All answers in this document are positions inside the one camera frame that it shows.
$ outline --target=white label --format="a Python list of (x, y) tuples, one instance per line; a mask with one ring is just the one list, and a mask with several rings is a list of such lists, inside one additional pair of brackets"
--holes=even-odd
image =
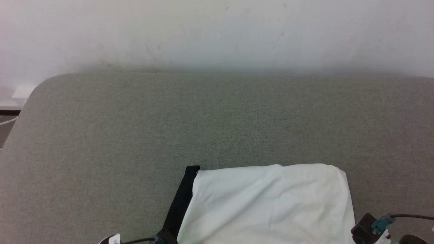
[(121, 235), (116, 234), (116, 235), (110, 237), (108, 244), (121, 244)]

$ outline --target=gray felt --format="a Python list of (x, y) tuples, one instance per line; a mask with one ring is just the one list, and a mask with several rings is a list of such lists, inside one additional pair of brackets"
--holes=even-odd
[[(356, 219), (434, 215), (433, 122), (428, 78), (57, 76), (33, 92), (0, 153), (0, 240), (153, 235), (187, 165), (335, 165)], [(433, 225), (400, 219), (389, 231), (434, 242)]]

